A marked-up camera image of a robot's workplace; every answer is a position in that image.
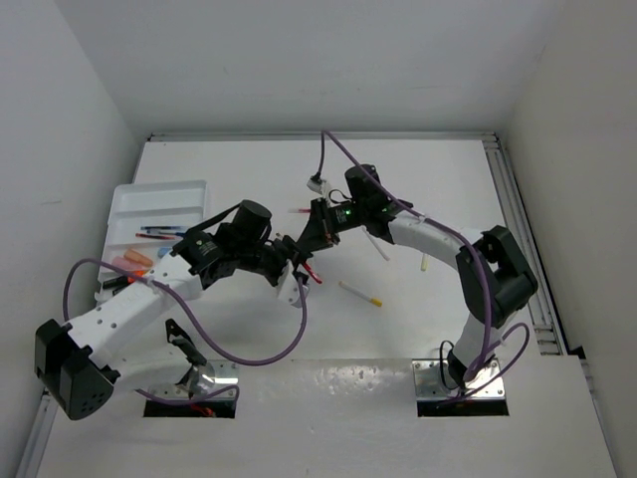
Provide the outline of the yellow black highlighter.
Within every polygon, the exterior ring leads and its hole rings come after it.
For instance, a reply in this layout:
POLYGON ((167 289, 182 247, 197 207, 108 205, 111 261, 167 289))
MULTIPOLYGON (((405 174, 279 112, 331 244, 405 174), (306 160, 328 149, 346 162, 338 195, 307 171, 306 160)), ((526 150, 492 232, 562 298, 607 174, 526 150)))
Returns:
POLYGON ((128 284, 128 278, 126 276, 120 276, 114 279, 109 279, 103 282, 103 288, 105 290, 116 289, 125 287, 128 284))

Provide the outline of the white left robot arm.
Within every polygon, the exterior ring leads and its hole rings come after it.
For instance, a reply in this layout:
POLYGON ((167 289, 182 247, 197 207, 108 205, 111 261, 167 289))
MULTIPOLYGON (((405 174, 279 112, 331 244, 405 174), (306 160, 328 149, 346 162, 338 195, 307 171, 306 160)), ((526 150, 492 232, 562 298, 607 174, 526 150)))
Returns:
POLYGON ((264 277, 279 299, 305 310, 309 246, 289 237, 271 238, 272 214, 248 199, 186 230, 181 240, 145 274, 113 298, 76 318, 49 320, 35 334, 35 374, 71 420, 84 419, 113 396, 133 389, 167 406, 193 407, 223 396, 236 400, 239 387, 216 380, 214 369, 173 320, 166 344, 151 355, 125 358, 120 351, 173 306, 179 306, 204 342, 224 359, 247 366, 277 362, 299 343, 266 359, 230 355, 206 335, 189 307, 216 282, 237 270, 264 277))

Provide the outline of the red gel pen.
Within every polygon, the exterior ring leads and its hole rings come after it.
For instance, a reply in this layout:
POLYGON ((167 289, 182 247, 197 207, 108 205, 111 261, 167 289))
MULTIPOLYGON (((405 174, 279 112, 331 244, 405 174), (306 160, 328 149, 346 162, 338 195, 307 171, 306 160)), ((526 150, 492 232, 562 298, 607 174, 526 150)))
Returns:
POLYGON ((161 240, 161 241, 173 241, 179 239, 178 236, 175 235, 164 235, 164 234, 147 234, 147 233, 135 233, 136 238, 141 239, 151 239, 151 240, 161 240))

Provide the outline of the blue gel pen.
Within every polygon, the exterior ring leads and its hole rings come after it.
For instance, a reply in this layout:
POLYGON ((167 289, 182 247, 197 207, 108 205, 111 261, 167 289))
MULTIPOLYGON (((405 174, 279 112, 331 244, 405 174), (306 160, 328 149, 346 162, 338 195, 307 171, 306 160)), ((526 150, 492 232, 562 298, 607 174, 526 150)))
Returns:
POLYGON ((186 228, 181 226, 144 226, 140 227, 140 231, 148 232, 150 230, 176 230, 176 231, 186 231, 186 228))

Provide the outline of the orange eraser case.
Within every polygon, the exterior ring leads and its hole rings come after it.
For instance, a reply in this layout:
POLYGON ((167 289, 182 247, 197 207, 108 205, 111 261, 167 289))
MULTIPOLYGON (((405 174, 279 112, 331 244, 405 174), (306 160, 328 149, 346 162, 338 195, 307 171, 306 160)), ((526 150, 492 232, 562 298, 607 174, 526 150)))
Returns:
POLYGON ((126 250, 123 257, 130 262, 140 264, 144 267, 151 267, 153 265, 153 261, 150 258, 133 249, 126 250))

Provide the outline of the red capped pen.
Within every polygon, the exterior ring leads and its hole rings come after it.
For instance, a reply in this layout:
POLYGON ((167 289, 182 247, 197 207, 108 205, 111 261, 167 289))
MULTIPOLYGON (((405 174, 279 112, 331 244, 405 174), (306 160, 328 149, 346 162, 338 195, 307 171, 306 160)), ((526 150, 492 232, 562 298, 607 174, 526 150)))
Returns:
POLYGON ((305 271, 307 272, 307 274, 319 285, 321 285, 323 283, 322 278, 319 276, 319 274, 313 269, 313 267, 308 263, 305 262, 302 264, 303 268, 305 269, 305 271))

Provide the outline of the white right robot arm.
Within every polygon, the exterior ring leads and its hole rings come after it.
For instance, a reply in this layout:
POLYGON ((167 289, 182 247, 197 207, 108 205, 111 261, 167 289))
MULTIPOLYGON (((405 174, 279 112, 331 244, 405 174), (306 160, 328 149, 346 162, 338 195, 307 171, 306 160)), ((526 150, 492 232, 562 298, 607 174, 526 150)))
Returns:
POLYGON ((447 361, 450 377, 464 385, 494 355, 507 321, 538 289, 514 235, 500 225, 460 232, 415 216, 411 203, 394 201, 387 194, 372 164, 353 166, 344 177, 350 198, 337 205, 313 200, 298 244, 305 252, 317 252, 337 245, 340 233, 362 227, 377 239, 416 250, 455 270, 469 317, 447 361))

